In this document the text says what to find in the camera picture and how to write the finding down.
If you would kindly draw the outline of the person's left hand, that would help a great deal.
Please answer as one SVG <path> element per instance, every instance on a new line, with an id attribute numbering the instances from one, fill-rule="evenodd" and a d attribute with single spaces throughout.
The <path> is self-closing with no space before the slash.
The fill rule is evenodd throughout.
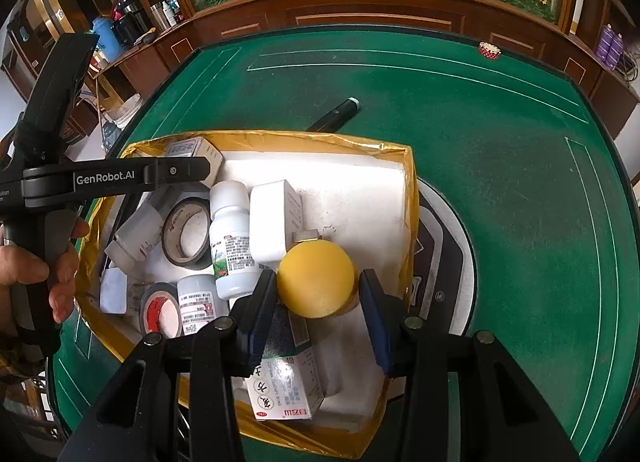
<path id="1" fill-rule="evenodd" d="M 56 260 L 53 267 L 32 253 L 17 247 L 5 245 L 0 248 L 0 328 L 2 335 L 16 337 L 10 288 L 17 283 L 33 285 L 47 281 L 49 285 L 49 305 L 56 323 L 64 323 L 70 317 L 76 293 L 75 275 L 79 266 L 78 254 L 69 243 L 66 251 Z"/>

